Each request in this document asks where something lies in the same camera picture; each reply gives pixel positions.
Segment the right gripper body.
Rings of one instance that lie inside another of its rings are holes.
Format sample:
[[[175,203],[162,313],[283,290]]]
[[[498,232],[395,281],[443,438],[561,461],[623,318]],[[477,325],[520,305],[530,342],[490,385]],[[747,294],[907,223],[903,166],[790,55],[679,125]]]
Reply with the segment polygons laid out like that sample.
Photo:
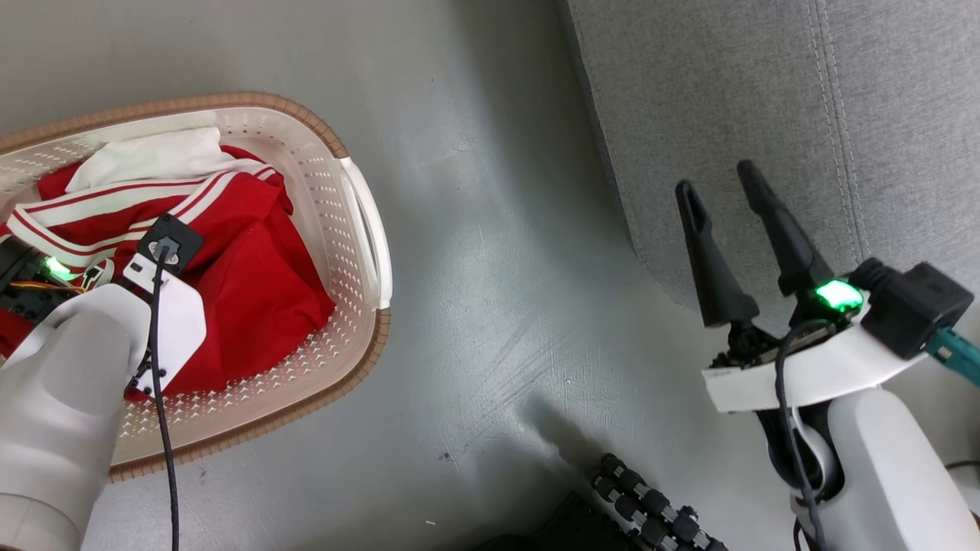
[[[841,313],[848,311],[848,325],[836,334],[813,329],[791,347],[783,369],[785,401],[801,408],[831,401],[860,390],[868,390],[893,379],[926,354],[918,352],[903,359],[882,345],[867,329],[862,318],[871,313],[871,300],[844,280],[834,279],[818,289],[820,300]],[[707,393],[714,407],[724,414],[777,410],[775,355],[765,353],[763,363],[751,367],[708,367],[703,372]]]

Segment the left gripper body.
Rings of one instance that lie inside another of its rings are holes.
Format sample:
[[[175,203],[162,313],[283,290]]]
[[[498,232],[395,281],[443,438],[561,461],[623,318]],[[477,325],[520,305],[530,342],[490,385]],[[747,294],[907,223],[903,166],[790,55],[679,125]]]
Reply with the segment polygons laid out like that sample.
[[[31,322],[8,358],[49,390],[101,396],[134,387],[158,398],[207,336],[200,294],[179,276],[199,237],[146,237],[125,280],[78,287],[54,257],[17,237],[2,241],[2,309]]]

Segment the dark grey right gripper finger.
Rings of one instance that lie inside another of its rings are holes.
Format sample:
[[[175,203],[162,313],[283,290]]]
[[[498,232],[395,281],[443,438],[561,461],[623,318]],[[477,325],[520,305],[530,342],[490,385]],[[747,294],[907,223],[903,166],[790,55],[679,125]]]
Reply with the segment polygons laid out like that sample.
[[[799,222],[752,161],[739,161],[738,178],[750,209],[760,218],[779,266],[784,296],[814,292],[835,278]]]
[[[739,285],[713,238],[713,221],[688,181],[675,186],[692,278],[708,328],[749,324],[760,313],[755,299]]]

